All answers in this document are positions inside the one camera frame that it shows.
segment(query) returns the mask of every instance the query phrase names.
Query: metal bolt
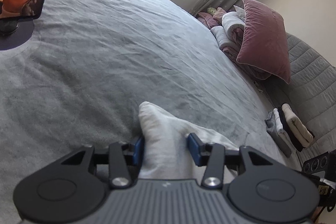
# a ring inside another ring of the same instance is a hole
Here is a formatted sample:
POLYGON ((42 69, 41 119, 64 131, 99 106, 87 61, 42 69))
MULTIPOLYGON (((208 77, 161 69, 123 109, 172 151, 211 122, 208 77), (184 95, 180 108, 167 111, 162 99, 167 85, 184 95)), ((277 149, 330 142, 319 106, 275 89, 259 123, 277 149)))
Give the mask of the metal bolt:
POLYGON ((220 183, 221 181, 215 177, 208 177, 204 180, 204 184, 211 187, 218 186, 220 183))
POLYGON ((113 185, 119 186, 119 187, 124 187, 129 183, 129 180, 127 178, 115 178, 112 180, 113 185))

